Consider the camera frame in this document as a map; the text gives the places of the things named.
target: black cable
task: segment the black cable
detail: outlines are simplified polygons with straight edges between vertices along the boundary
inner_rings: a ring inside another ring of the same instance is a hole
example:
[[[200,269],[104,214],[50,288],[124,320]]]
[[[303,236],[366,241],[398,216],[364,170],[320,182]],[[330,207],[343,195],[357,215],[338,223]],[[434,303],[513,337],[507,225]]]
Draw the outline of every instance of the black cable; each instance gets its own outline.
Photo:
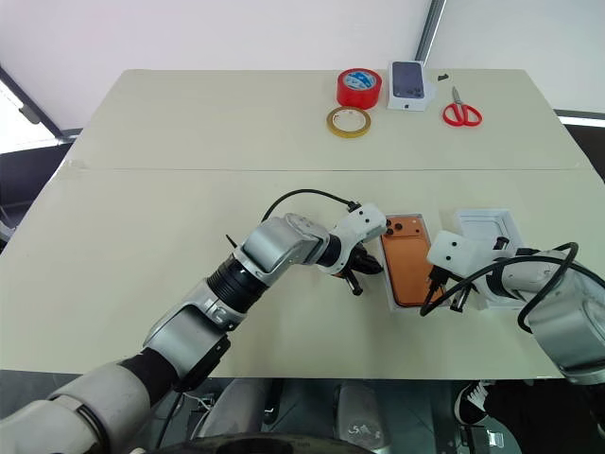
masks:
[[[439,297],[437,300],[435,300],[433,303],[422,306],[420,309],[420,315],[423,317],[426,316],[427,314],[432,312],[436,307],[438,307],[439,305],[441,305],[445,301],[447,301],[448,298],[451,298],[452,295],[456,294],[458,291],[460,291],[467,285],[473,283],[473,281],[475,279],[478,279],[482,275],[487,274],[488,272],[497,270],[498,268],[504,268],[508,265],[512,265],[515,263],[523,263],[523,262],[544,262],[544,263],[556,263],[556,264],[560,265],[564,262],[564,260],[561,258],[543,257],[543,256],[539,256],[539,255],[521,255],[518,257],[512,257],[508,260],[494,262],[491,265],[488,265],[487,267],[474,272],[469,277],[462,279],[460,282],[458,282],[453,287],[451,287],[449,290],[447,290],[445,293],[443,293],[442,296]],[[595,281],[597,284],[599,284],[601,287],[605,288],[605,280],[600,278],[596,273],[594,273],[590,270],[587,270],[582,265],[579,265],[577,263],[571,263],[569,265],[569,268],[574,271],[579,272],[580,274],[585,275],[586,277],[589,277],[590,279]]]
[[[435,290],[431,287],[428,290],[428,293],[426,293],[426,298],[424,298],[424,303],[423,303],[423,307],[428,305],[431,300],[433,299],[433,295],[435,294]]]
[[[578,248],[578,243],[566,243],[559,246],[558,248],[555,248],[555,251],[565,251],[568,249],[569,253],[567,253],[567,256],[562,261],[559,268],[555,271],[555,273],[548,280],[548,282],[546,282],[544,287],[540,288],[540,291],[535,294],[535,296],[529,301],[529,303],[523,306],[521,311],[519,311],[519,315],[517,316],[517,324],[521,329],[531,334],[531,328],[527,326],[526,323],[526,317],[529,314],[529,311],[531,311],[531,309],[537,306],[538,303],[540,303],[545,298],[548,292],[557,285],[559,280],[562,278],[563,274],[567,270],[569,270],[569,266],[572,264],[572,262],[576,258],[576,255],[578,254]]]
[[[338,196],[335,196],[334,194],[330,194],[329,192],[325,192],[325,191],[319,191],[318,189],[297,189],[295,191],[290,191],[286,194],[283,194],[282,197],[280,197],[277,201],[275,201],[267,210],[267,212],[265,213],[265,215],[263,216],[263,218],[261,219],[261,222],[263,222],[264,220],[267,220],[268,217],[271,215],[271,213],[273,212],[273,210],[275,209],[275,207],[277,205],[279,205],[282,201],[284,201],[285,199],[287,199],[288,197],[294,196],[296,194],[303,194],[303,193],[307,193],[307,194],[319,194],[321,196],[327,197],[329,199],[332,199],[333,201],[339,201],[340,203],[344,203],[345,205],[347,205],[349,207],[349,211],[353,211],[354,209],[358,208],[360,205],[359,203],[355,202],[355,201],[346,201]]]
[[[179,406],[179,402],[181,401],[181,398],[182,398],[182,393],[177,393],[177,396],[175,397],[174,402],[172,403],[172,407],[170,407],[170,411],[168,412],[168,415],[166,416],[166,419],[164,420],[164,424],[162,425],[162,430],[160,430],[160,436],[158,437],[158,441],[155,443],[156,449],[160,449],[160,447],[162,447],[162,441],[164,440],[166,430],[168,429],[168,425],[170,424],[170,421],[172,421],[172,415],[174,414],[175,410]]]

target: tape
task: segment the tape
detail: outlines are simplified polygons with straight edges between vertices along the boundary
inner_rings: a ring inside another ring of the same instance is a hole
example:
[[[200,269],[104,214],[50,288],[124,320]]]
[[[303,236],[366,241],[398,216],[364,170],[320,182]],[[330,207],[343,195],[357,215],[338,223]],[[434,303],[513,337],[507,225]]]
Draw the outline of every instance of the tape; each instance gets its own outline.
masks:
[[[337,101],[359,109],[374,107],[380,96],[382,79],[370,69],[347,69],[338,75]]]
[[[332,133],[352,139],[368,132],[372,121],[367,112],[356,107],[344,106],[331,111],[326,118],[326,123]]]

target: orange phone back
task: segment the orange phone back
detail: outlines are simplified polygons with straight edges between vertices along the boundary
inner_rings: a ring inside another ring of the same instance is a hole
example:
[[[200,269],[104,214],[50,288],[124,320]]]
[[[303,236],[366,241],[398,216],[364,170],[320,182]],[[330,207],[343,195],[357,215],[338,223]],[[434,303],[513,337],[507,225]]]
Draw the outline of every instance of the orange phone back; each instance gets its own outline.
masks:
[[[392,234],[381,235],[380,240],[395,303],[399,306],[421,306],[428,293],[428,273],[432,268],[426,260],[430,246],[422,218],[389,217],[388,224]],[[433,299],[441,295],[441,290],[436,291]]]

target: scissor blade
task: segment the scissor blade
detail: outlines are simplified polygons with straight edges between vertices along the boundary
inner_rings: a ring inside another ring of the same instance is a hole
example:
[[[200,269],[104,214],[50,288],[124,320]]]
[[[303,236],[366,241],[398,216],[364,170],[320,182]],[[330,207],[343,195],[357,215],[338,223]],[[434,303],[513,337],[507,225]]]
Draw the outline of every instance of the scissor blade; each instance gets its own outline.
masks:
[[[462,104],[462,99],[460,99],[460,95],[458,94],[456,87],[452,87],[452,96],[454,97],[455,103]]]

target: smartphone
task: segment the smartphone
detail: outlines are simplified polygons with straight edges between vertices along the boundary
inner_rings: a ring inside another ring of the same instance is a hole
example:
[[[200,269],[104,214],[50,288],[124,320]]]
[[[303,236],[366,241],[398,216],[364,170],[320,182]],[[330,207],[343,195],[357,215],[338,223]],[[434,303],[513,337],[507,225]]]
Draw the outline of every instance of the smartphone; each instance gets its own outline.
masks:
[[[397,97],[424,97],[423,69],[416,61],[392,63],[393,95]]]
[[[429,291],[426,260],[430,249],[428,235],[420,216],[387,217],[387,233],[380,236],[385,252],[393,299],[398,306],[422,306]],[[433,300],[442,296],[439,289]]]

